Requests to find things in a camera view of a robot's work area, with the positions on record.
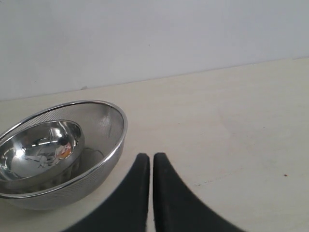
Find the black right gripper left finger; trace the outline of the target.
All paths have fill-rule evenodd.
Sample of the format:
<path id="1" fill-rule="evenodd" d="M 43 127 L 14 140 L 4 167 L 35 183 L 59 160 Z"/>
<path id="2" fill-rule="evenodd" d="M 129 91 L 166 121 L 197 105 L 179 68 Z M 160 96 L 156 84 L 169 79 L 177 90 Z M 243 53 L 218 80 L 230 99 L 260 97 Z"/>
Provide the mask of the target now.
<path id="1" fill-rule="evenodd" d="M 150 159 L 139 153 L 115 191 L 67 232 L 145 232 L 150 185 Z"/>

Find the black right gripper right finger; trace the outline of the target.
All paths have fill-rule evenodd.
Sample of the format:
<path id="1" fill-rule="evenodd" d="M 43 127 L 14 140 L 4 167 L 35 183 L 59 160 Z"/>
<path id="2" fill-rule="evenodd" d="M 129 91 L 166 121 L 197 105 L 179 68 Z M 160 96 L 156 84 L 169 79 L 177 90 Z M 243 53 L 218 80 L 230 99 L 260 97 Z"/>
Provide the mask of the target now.
<path id="1" fill-rule="evenodd" d="M 157 232 L 241 232 L 207 207 L 182 181 L 165 153 L 154 155 L 153 208 Z"/>

